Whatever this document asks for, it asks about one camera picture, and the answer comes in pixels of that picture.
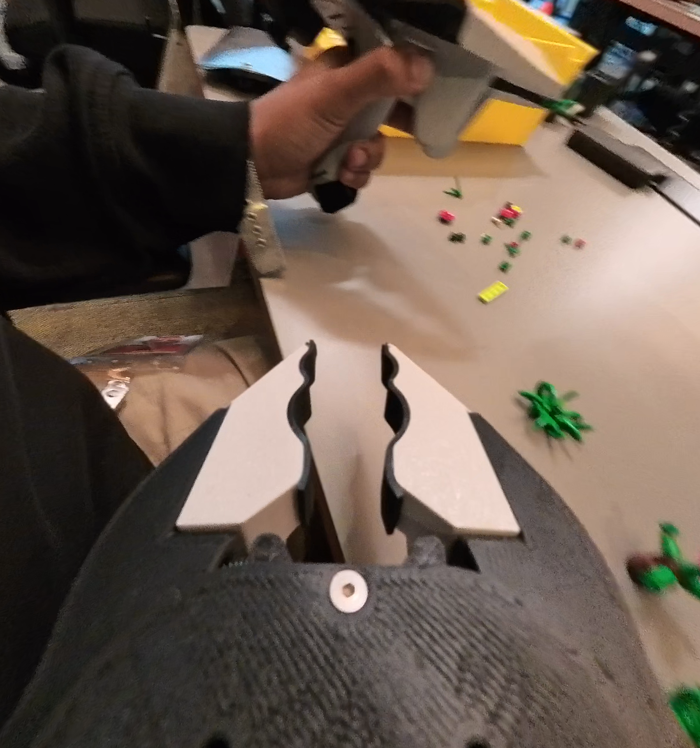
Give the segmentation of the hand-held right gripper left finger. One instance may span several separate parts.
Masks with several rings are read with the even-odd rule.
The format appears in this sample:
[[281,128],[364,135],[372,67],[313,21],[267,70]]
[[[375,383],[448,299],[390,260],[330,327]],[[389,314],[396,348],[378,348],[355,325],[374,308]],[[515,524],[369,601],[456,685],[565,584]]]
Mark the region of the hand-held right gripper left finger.
[[306,433],[317,345],[306,342],[226,410],[177,518],[180,532],[231,532],[246,545],[308,528],[314,499]]

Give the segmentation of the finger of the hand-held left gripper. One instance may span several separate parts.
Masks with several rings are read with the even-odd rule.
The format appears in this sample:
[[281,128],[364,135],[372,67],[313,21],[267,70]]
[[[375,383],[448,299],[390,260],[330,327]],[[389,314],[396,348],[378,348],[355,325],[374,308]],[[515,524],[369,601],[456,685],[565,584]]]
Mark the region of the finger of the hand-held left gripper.
[[567,85],[561,82],[545,53],[474,5],[466,7],[460,26],[460,47],[484,64],[490,94],[495,99],[557,101],[564,97]]
[[411,134],[424,154],[442,159],[489,98],[497,66],[465,49],[439,49],[430,57],[434,75],[413,101]]

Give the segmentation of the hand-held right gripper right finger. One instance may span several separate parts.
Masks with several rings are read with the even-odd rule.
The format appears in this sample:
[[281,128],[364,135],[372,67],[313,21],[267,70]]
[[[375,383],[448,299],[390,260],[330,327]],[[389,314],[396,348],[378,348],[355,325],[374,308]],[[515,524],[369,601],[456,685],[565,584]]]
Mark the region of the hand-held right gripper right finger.
[[382,346],[383,416],[392,430],[382,471],[386,534],[408,546],[516,538],[516,515],[467,407],[397,346]]

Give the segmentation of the green toy stem piece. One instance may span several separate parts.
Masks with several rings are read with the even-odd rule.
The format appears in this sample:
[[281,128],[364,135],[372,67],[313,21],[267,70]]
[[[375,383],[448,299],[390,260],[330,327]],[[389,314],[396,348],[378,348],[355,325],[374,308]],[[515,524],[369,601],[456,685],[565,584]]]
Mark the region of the green toy stem piece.
[[538,104],[548,113],[548,118],[560,117],[568,122],[574,122],[585,111],[585,107],[572,99],[541,98]]

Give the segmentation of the person's left forearm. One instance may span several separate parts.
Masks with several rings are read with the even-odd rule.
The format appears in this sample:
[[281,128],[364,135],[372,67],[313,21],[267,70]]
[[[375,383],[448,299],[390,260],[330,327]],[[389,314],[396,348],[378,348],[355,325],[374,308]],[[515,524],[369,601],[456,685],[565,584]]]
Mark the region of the person's left forearm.
[[0,87],[0,313],[173,289],[182,247],[264,223],[253,113],[143,88],[73,45],[39,90]]

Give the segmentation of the person's left hand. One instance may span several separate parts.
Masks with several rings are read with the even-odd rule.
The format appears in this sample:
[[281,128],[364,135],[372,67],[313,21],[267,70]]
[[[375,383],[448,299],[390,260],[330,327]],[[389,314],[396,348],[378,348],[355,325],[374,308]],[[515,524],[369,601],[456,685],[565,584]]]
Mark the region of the person's left hand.
[[351,59],[335,46],[250,105],[250,160],[264,198],[310,188],[311,173],[368,107],[423,93],[434,78],[429,56],[413,46],[382,46]]

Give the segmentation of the yellow plastic bin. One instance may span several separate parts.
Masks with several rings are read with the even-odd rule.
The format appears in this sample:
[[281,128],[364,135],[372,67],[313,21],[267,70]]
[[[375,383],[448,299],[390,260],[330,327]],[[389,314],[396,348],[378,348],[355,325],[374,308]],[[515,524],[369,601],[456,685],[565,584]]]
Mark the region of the yellow plastic bin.
[[[327,27],[310,3],[303,2]],[[554,66],[561,82],[567,85],[565,93],[597,53],[588,43],[523,2],[466,2],[466,5],[474,5],[492,14],[497,21],[534,42]],[[434,51],[439,49],[454,49],[454,46],[439,42]],[[462,49],[460,31],[457,34],[457,49]],[[409,99],[412,110],[414,99]],[[547,112],[538,101],[495,99],[489,92],[489,98],[462,132],[458,143],[523,146],[546,117]]]

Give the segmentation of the person's beige trousers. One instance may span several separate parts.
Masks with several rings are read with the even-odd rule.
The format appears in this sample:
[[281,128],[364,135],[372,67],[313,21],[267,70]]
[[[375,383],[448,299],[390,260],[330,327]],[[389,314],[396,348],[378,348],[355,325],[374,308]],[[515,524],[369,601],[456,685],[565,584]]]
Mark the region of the person's beige trousers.
[[206,340],[176,357],[172,365],[134,372],[118,419],[157,466],[273,365],[271,348],[262,336]]

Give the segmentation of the green toy leaf cluster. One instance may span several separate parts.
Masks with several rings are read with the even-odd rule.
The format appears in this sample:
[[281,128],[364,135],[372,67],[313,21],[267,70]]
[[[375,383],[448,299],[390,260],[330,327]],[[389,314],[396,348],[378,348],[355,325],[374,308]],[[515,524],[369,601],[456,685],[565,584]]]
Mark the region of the green toy leaf cluster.
[[533,388],[519,390],[517,394],[533,427],[550,439],[571,438],[582,442],[584,434],[594,430],[579,411],[572,409],[571,403],[579,397],[576,390],[560,392],[552,383],[539,381]]

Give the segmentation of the scattered small toy pieces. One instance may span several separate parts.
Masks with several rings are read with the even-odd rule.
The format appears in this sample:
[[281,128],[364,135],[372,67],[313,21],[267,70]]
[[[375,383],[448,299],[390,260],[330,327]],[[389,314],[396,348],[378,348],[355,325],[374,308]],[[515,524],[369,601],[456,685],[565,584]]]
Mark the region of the scattered small toy pieces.
[[[459,176],[453,177],[452,186],[444,190],[443,193],[453,200],[462,201],[464,199],[464,191]],[[505,201],[491,216],[490,220],[494,228],[516,229],[522,218],[523,210],[516,203]],[[453,211],[443,208],[437,212],[436,220],[444,227],[451,227],[456,222],[456,215]],[[521,230],[517,238],[504,243],[503,247],[507,258],[498,263],[497,269],[499,272],[507,274],[511,271],[513,267],[512,261],[520,257],[523,244],[531,240],[532,236],[532,231],[524,229]],[[460,230],[451,230],[448,233],[447,240],[452,244],[462,245],[467,241],[467,235]],[[560,236],[559,242],[562,245],[576,249],[583,249],[587,246],[587,241],[584,238],[573,237],[571,235]]]

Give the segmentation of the black power adapter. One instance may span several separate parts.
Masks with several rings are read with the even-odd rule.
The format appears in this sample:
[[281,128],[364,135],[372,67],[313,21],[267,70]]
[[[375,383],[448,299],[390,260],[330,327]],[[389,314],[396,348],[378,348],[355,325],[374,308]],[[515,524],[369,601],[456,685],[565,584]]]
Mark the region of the black power adapter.
[[652,189],[670,176],[669,168],[638,145],[596,128],[574,128],[566,147],[632,190]]

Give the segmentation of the shiny plastic wrapper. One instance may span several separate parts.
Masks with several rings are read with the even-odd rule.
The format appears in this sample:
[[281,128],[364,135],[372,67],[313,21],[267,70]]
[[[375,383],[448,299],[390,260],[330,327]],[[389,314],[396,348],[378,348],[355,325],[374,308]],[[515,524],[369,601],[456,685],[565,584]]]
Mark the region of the shiny plastic wrapper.
[[68,358],[67,362],[82,372],[116,411],[135,379],[178,372],[203,341],[202,334],[143,336]]

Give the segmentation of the black pouch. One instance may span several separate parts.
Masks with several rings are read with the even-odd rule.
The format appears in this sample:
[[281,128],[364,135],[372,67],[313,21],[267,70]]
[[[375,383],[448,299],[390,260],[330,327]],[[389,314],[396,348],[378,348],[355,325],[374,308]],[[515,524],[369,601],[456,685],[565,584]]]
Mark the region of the black pouch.
[[257,96],[290,80],[298,70],[289,51],[269,34],[245,26],[226,30],[198,64],[208,82]]

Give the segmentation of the pink toy flower brown base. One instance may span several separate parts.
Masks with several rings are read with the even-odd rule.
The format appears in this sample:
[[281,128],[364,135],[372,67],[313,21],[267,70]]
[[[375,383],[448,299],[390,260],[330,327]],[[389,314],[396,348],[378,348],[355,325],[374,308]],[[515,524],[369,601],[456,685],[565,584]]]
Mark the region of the pink toy flower brown base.
[[656,553],[633,554],[625,569],[634,585],[662,595],[681,589],[700,602],[700,557],[685,557],[680,546],[680,530],[669,522],[659,523],[660,548]]

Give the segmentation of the green toy plant pink flowers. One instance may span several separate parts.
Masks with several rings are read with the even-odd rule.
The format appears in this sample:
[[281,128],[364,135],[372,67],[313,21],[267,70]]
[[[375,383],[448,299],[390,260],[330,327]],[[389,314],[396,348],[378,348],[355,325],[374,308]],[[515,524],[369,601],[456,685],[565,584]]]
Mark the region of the green toy plant pink flowers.
[[668,697],[668,704],[691,743],[700,747],[700,687],[678,687]]

